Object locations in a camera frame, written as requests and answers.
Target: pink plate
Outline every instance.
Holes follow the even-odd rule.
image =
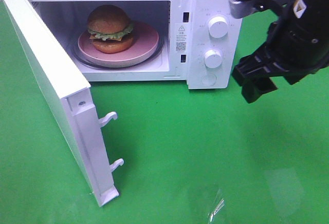
[[[85,31],[79,36],[78,46],[86,59],[106,67],[127,67],[145,61],[156,50],[159,42],[158,32],[150,25],[134,22],[134,42],[132,46],[118,53],[103,53],[93,45],[90,34]]]

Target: control knob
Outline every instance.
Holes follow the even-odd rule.
[[[208,30],[213,38],[222,38],[227,34],[228,23],[222,16],[213,17],[208,23]]]
[[[222,53],[218,50],[209,50],[205,54],[205,64],[208,68],[217,68],[223,62]]]

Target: microwave control panel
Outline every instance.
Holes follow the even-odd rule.
[[[241,20],[230,15],[228,0],[196,0],[189,88],[227,86],[240,26]]]

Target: robotic arm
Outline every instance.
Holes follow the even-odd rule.
[[[248,103],[277,89],[270,77],[295,84],[329,65],[329,0],[230,0],[230,9],[235,18],[268,9],[279,17],[266,42],[232,72]]]

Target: microwave door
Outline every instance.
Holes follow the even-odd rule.
[[[99,119],[90,84],[72,62],[28,0],[3,0],[36,81],[99,206],[118,196],[101,127],[115,112]]]

